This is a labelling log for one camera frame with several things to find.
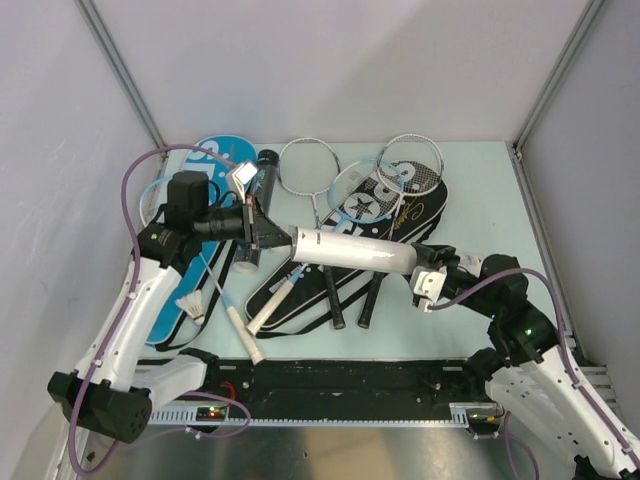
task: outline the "metal frame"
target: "metal frame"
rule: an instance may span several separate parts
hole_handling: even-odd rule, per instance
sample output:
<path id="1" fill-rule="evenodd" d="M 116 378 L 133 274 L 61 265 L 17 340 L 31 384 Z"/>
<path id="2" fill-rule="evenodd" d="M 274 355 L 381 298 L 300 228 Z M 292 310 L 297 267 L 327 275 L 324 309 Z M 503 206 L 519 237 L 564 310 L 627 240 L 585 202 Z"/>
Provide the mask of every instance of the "metal frame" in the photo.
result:
<path id="1" fill-rule="evenodd" d="M 533 108 L 527 115 L 527 119 L 522 125 L 515 141 L 512 144 L 507 143 L 516 180 L 518 181 L 518 186 L 520 187 L 520 192 L 525 202 L 527 214 L 529 215 L 529 221 L 531 222 L 536 243 L 538 244 L 538 250 L 540 251 L 547 276 L 549 277 L 554 289 L 559 294 L 562 315 L 566 319 L 567 325 L 572 331 L 571 338 L 568 339 L 569 344 L 570 347 L 574 349 L 575 353 L 578 354 L 578 360 L 584 359 L 583 356 L 585 352 L 582 350 L 577 338 L 573 334 L 573 331 L 575 331 L 575 324 L 571 320 L 571 315 L 567 306 L 565 289 L 562 287 L 559 269 L 553 258 L 547 229 L 545 227 L 544 220 L 542 219 L 542 215 L 538 208 L 538 203 L 527 174 L 522 149 L 542 118 L 546 107 L 549 105 L 556 91 L 562 84 L 562 81 L 566 77 L 569 69 L 573 65 L 581 47 L 585 44 L 589 34 L 593 31 L 593 27 L 601 18 L 602 12 L 605 10 L 604 7 L 606 6 L 606 3 L 606 0 L 589 1 L 582 12 L 582 16 L 567 39 L 558 60 L 549 74 L 549 78 L 545 82 L 545 85 L 536 99 Z"/>
<path id="2" fill-rule="evenodd" d="M 593 27 L 604 11 L 606 3 L 606 0 L 590 0 L 585 7 L 582 16 L 571 32 L 571 35 L 569 35 L 567 43 L 565 43 L 558 60 L 553 66 L 551 74 L 542 88 L 542 92 L 540 92 L 540 95 L 533 104 L 533 108 L 529 112 L 529 115 L 527 115 L 527 119 L 516 137 L 514 142 L 516 152 L 522 152 L 524 144 L 529 139 L 531 132 L 542 117 L 545 108 L 562 83 L 580 48 L 584 45 L 588 35 L 593 31 Z"/>
<path id="3" fill-rule="evenodd" d="M 219 402 L 198 403 L 172 402 L 154 412 L 149 425 L 166 426 L 219 426 L 222 420 L 196 420 L 198 407 L 221 406 Z M 389 428 L 469 428 L 467 408 L 450 404 L 451 420 L 302 420 L 302 419 L 268 419 L 258 418 L 251 421 L 257 427 L 389 427 Z M 241 426 L 244 419 L 230 418 L 224 420 L 225 425 Z"/>
<path id="4" fill-rule="evenodd" d="M 78 6 L 78 10 L 82 17 L 87 22 L 87 26 L 91 33 L 93 33 L 100 49 L 105 54 L 107 61 L 111 65 L 113 69 L 113 73 L 115 74 L 118 83 L 124 89 L 125 94 L 131 101 L 136 114 L 140 118 L 144 129 L 147 131 L 147 134 L 151 138 L 151 141 L 155 144 L 156 147 L 164 147 L 165 141 L 156 125 L 153 116 L 147 107 L 140 90 L 138 89 L 136 82 L 134 81 L 129 69 L 127 68 L 118 47 L 116 47 L 115 42 L 113 41 L 113 37 L 109 33 L 104 20 L 100 16 L 100 12 L 93 2 L 93 0 L 74 0 L 76 5 Z"/>
<path id="5" fill-rule="evenodd" d="M 529 223 L 531 224 L 531 229 L 533 230 L 536 244 L 538 245 L 538 251 L 542 258 L 542 265 L 544 266 L 551 285 L 553 285 L 554 290 L 558 292 L 562 317 L 565 319 L 565 322 L 567 323 L 567 330 L 571 335 L 571 337 L 567 339 L 567 343 L 569 347 L 578 354 L 578 360 L 580 363 L 583 363 L 582 360 L 584 359 L 585 353 L 576 336 L 573 334 L 575 331 L 575 325 L 571 319 L 569 307 L 567 306 L 567 296 L 565 294 L 565 289 L 562 286 L 560 273 L 551 251 L 551 242 L 549 241 L 544 220 L 540 214 L 540 209 L 538 208 L 538 203 L 536 201 L 535 194 L 533 193 L 531 182 L 529 181 L 529 177 L 522 162 L 522 154 L 516 153 L 515 148 L 509 144 L 507 144 L 507 149 L 509 150 L 513 171 L 516 176 L 516 181 L 518 182 L 518 187 L 520 188 L 522 199 L 524 200 L 524 206 L 527 210 L 527 215 L 529 216 Z"/>

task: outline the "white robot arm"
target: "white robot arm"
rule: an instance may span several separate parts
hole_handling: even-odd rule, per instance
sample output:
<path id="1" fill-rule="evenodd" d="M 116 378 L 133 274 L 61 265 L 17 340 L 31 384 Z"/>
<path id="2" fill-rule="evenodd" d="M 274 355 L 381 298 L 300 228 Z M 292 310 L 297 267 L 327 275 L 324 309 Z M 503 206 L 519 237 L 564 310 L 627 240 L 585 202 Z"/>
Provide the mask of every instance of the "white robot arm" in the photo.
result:
<path id="1" fill-rule="evenodd" d="M 206 179 L 199 174 L 181 173 L 174 179 L 184 195 L 198 191 L 194 183 L 204 181 L 206 189 Z M 144 375 L 136 376 L 135 367 L 160 308 L 202 242 L 235 239 L 255 248 L 291 245 L 294 261 L 400 273 L 409 280 L 416 307 L 442 309 L 448 306 L 436 305 L 442 296 L 454 299 L 449 304 L 460 303 L 492 318 L 488 333 L 495 349 L 481 350 L 466 362 L 478 388 L 567 462 L 575 462 L 577 479 L 640 480 L 638 438 L 599 398 L 554 325 L 527 301 L 522 273 L 531 271 L 520 269 L 516 259 L 492 255 L 472 272 L 461 268 L 460 257 L 448 246 L 405 245 L 302 228 L 289 236 L 264 216 L 251 196 L 227 208 L 210 208 L 208 199 L 195 207 L 197 202 L 181 204 L 186 207 L 167 212 L 164 225 L 152 223 L 139 234 L 142 259 L 135 290 L 129 293 L 132 264 L 105 326 L 76 370 L 56 372 L 49 383 L 49 393 L 71 418 L 83 379 L 93 375 L 78 425 L 131 442 L 154 410 L 207 381 L 216 357 L 193 349 Z M 128 307 L 96 362 L 96 349 L 126 297 Z"/>

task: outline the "white wall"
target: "white wall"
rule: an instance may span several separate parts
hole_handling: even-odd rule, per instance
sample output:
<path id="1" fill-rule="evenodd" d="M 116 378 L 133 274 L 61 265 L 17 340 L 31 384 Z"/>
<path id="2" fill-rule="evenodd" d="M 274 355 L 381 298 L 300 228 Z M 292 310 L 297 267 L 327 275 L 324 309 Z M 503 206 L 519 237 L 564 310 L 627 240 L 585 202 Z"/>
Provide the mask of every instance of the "white wall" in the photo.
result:
<path id="1" fill-rule="evenodd" d="M 640 2 L 609 2 L 525 146 L 577 333 L 640 434 Z"/>
<path id="2" fill-rule="evenodd" d="M 6 2 L 0 39 L 0 478 L 9 478 L 52 405 L 49 377 L 73 368 L 115 298 L 129 249 L 120 178 L 151 145 L 72 1 Z"/>
<path id="3" fill-rule="evenodd" d="M 586 0 L 99 0 L 170 141 L 514 140 Z"/>

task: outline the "shuttlecock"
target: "shuttlecock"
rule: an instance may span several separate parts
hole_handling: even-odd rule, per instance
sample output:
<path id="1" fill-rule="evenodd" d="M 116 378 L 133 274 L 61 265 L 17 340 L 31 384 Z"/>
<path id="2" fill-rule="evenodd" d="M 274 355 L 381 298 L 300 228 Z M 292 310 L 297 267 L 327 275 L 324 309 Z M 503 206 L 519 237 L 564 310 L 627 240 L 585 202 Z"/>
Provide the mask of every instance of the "shuttlecock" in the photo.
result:
<path id="1" fill-rule="evenodd" d="M 194 290 L 189 295 L 176 300 L 176 305 L 193 318 L 196 325 L 204 323 L 204 309 L 202 308 L 202 292 Z"/>

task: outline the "racket handle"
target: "racket handle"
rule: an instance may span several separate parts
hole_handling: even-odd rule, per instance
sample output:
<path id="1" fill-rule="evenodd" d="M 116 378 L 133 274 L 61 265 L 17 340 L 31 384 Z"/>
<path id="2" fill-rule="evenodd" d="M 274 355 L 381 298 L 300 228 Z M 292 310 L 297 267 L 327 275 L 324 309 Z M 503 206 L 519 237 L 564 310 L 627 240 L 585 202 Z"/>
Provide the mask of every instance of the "racket handle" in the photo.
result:
<path id="1" fill-rule="evenodd" d="M 384 277 L 384 273 L 376 272 L 373 274 L 373 278 L 369 284 L 369 292 L 367 293 L 367 298 L 364 301 L 364 307 L 362 307 L 362 312 L 358 319 L 358 326 L 360 328 L 369 328 L 369 325 L 371 324 L 371 316 L 373 315 L 373 310 L 376 308 L 378 292 L 380 291 L 380 285 L 382 285 Z"/>
<path id="2" fill-rule="evenodd" d="M 231 324 L 233 325 L 233 328 L 236 329 L 236 332 L 240 337 L 240 341 L 242 342 L 242 345 L 244 345 L 244 349 L 251 357 L 251 361 L 253 362 L 253 364 L 257 365 L 258 363 L 263 361 L 264 353 L 260 351 L 260 347 L 258 347 L 256 340 L 245 330 L 244 321 L 238 313 L 238 310 L 236 310 L 235 307 L 229 307 L 227 308 L 227 315 L 229 315 Z"/>
<path id="3" fill-rule="evenodd" d="M 278 291 L 271 296 L 269 301 L 264 304 L 264 307 L 260 309 L 258 314 L 253 317 L 253 320 L 245 327 L 251 335 L 254 337 L 257 335 L 262 325 L 267 323 L 267 320 L 269 320 L 269 317 L 271 317 L 275 309 L 287 298 L 287 295 L 289 295 L 293 289 L 293 285 L 294 282 L 291 280 L 284 282 Z"/>
<path id="4" fill-rule="evenodd" d="M 336 282 L 333 279 L 333 269 L 324 265 L 324 279 L 327 284 L 327 295 L 329 296 L 329 305 L 331 306 L 331 317 L 333 318 L 333 328 L 335 330 L 342 330 L 347 324 L 342 316 L 342 309 L 340 308 L 340 297 L 338 297 L 338 288 Z"/>

